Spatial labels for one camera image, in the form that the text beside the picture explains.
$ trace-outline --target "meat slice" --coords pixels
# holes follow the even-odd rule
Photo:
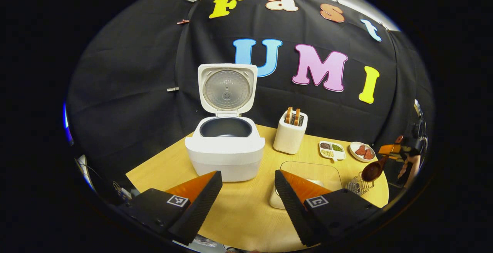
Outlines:
[[[365,153],[365,156],[363,157],[363,159],[366,159],[366,160],[373,159],[373,154],[371,153],[370,149],[366,149],[366,153]]]
[[[359,149],[356,150],[354,153],[356,153],[356,155],[363,156],[366,153],[365,146],[364,145],[359,146]]]

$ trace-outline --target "blue letter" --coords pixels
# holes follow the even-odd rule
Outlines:
[[[370,21],[368,20],[365,20],[365,19],[361,19],[361,21],[366,25],[366,29],[368,30],[368,32],[370,33],[371,37],[373,37],[376,41],[382,41],[382,39],[377,35],[376,31],[377,31],[377,28],[375,28],[375,26],[373,26],[371,24]]]
[[[236,47],[235,63],[251,65],[252,47],[256,43],[257,42],[253,39],[237,39],[233,41],[233,46]],[[282,41],[277,39],[264,39],[262,44],[267,47],[267,53],[264,66],[258,67],[258,77],[269,76],[276,70],[278,48],[282,45]]]

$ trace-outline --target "white rice cooker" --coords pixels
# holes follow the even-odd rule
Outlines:
[[[265,139],[255,123],[241,114],[249,111],[257,87],[257,66],[204,64],[198,69],[202,107],[215,116],[200,121],[185,146],[199,176],[219,170],[224,182],[254,178],[262,160]]]

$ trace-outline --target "wooden ladle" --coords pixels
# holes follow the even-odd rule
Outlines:
[[[400,144],[402,139],[403,136],[399,136],[394,144]],[[366,182],[371,182],[376,180],[382,174],[382,171],[384,170],[384,165],[388,159],[389,159],[389,155],[385,155],[379,161],[372,162],[371,164],[367,165],[361,172],[361,179]]]

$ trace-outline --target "white plate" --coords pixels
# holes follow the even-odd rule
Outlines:
[[[371,160],[367,160],[365,158],[363,158],[363,156],[360,156],[358,154],[356,154],[356,151],[359,149],[359,146],[365,146],[365,150],[366,149],[370,149],[371,150],[371,153],[373,154],[373,159]],[[375,155],[375,151],[373,151],[373,149],[366,145],[366,144],[363,144],[361,142],[358,142],[358,141],[355,141],[355,142],[351,142],[351,144],[349,145],[349,151],[351,152],[351,155],[356,158],[356,160],[359,160],[361,162],[364,162],[364,163],[369,163],[373,160],[376,160],[376,155]]]
[[[331,150],[331,149],[325,149],[325,148],[322,148],[322,147],[320,146],[320,144],[321,144],[321,143],[330,144],[331,149],[332,149],[332,145],[333,145],[333,144],[336,144],[337,146],[339,146],[339,147],[342,149],[342,152],[340,152],[340,151],[335,151],[335,150]],[[337,144],[337,143],[334,143],[334,142],[330,142],[330,141],[320,141],[320,142],[319,142],[319,151],[320,151],[320,154],[321,154],[323,157],[325,157],[325,158],[327,158],[327,159],[332,159],[332,160],[334,160],[334,161],[344,160],[344,159],[345,159],[345,157],[346,157],[344,147],[343,147],[342,145],[340,145],[340,144]],[[327,157],[327,156],[325,156],[325,155],[322,153],[322,151],[330,151],[331,153],[333,153],[334,157]]]

